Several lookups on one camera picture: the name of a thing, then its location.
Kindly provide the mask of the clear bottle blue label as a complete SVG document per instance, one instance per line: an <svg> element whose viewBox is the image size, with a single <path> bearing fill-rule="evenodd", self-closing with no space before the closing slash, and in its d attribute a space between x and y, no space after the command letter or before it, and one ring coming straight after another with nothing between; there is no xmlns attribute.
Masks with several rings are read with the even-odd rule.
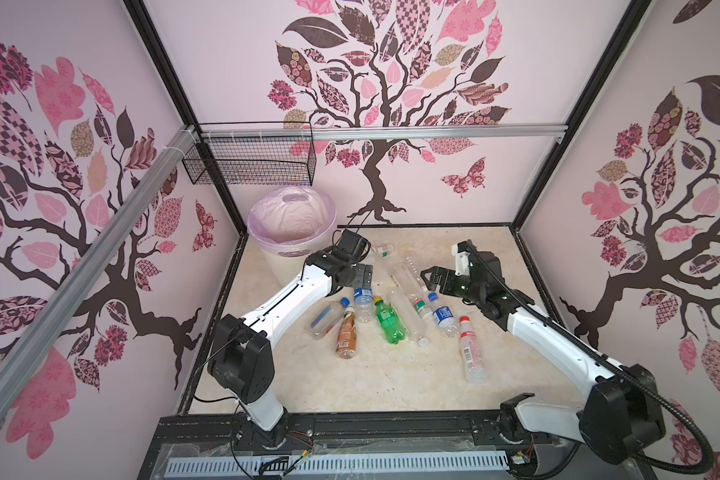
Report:
<svg viewBox="0 0 720 480"><path fill-rule="evenodd" d="M308 331L315 339L324 338L330 330L343 319L350 301L343 297L338 301L329 303L313 320L310 321Z"/></svg>

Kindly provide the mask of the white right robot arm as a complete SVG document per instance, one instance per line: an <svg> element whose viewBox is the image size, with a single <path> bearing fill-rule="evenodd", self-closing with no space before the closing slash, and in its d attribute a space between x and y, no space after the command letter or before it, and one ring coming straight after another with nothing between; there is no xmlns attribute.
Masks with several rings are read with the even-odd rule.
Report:
<svg viewBox="0 0 720 480"><path fill-rule="evenodd" d="M561 371L580 391L582 402L555 405L531 394L511 401L514 421L526 431L538 431L587 445L601 460L620 464L662 439L666 427L659 403L621 379L612 370L654 391L655 379L639 365L626 367L600 352L566 337L567 331L546 311L501 278L478 266L459 274L431 267L421 274L430 290L462 299L503 330L524 341Z"/></svg>

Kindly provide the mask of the red cap clear bottle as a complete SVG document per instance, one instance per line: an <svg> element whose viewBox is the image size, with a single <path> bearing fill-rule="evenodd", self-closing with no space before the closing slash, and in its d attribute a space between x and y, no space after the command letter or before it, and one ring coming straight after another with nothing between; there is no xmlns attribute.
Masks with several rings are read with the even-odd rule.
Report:
<svg viewBox="0 0 720 480"><path fill-rule="evenodd" d="M487 373L477 334L469 317L462 316L460 323L460 351L465 376L469 383L481 384L487 381Z"/></svg>

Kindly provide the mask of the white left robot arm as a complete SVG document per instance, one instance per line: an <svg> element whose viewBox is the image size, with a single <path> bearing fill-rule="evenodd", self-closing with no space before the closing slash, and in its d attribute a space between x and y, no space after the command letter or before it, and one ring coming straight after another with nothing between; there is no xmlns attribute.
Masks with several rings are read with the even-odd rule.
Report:
<svg viewBox="0 0 720 480"><path fill-rule="evenodd" d="M286 417L272 386L273 350L282 335L318 301L345 288L370 286L372 273L369 264L319 251L264 304L240 318L226 315L218 322L206 362L208 374L234 394L259 430L273 432Z"/></svg>

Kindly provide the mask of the brown Nescafe bottle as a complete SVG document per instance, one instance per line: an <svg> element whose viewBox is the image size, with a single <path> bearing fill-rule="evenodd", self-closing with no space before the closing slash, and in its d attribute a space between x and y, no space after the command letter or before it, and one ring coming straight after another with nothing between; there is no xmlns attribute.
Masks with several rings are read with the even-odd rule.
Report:
<svg viewBox="0 0 720 480"><path fill-rule="evenodd" d="M352 359L357 349L355 309L347 307L341 321L336 343L336 354L341 359Z"/></svg>

